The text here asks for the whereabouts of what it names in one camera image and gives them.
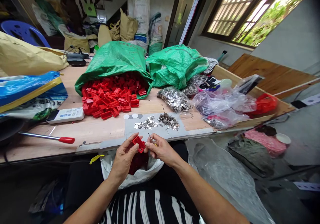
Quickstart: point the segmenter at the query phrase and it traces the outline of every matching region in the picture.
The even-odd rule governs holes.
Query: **person's left hand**
[[[126,179],[132,159],[138,152],[139,144],[135,144],[130,149],[128,148],[131,141],[139,134],[139,132],[132,134],[124,143],[117,149],[116,157],[114,159],[108,179],[117,182],[119,185]]]

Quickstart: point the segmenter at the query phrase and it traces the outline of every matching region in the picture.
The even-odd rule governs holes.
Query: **window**
[[[257,47],[302,0],[217,0],[204,36]]]

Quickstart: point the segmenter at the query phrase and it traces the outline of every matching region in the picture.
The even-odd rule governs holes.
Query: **green plastic bag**
[[[174,86],[182,89],[195,74],[207,69],[207,60],[196,49],[175,45],[158,51],[146,59],[153,87]]]
[[[75,88],[77,93],[82,96],[81,87],[88,81],[133,71],[139,72],[149,84],[146,95],[137,94],[138,99],[144,99],[152,88],[152,78],[146,72],[144,49],[123,41],[111,41],[97,50],[86,72],[76,81]]]

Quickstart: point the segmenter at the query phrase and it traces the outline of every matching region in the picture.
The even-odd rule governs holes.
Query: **red handle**
[[[68,143],[68,144],[73,144],[75,140],[76,139],[74,139],[72,137],[60,137],[59,138],[59,142]]]

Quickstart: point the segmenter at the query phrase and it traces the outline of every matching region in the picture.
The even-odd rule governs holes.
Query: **yellow tape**
[[[8,111],[8,110],[15,108],[17,106],[20,106],[21,104],[23,104],[27,101],[30,101],[31,99],[45,93],[46,91],[59,85],[60,83],[62,83],[61,78],[57,77],[57,78],[53,79],[52,81],[46,83],[45,85],[39,87],[38,89],[30,92],[28,95],[25,95],[25,96],[13,101],[13,102],[10,102],[10,103],[0,107],[0,113]]]
[[[101,156],[104,156],[104,155],[97,155],[97,156],[93,157],[89,164],[91,165],[93,162],[95,162]]]

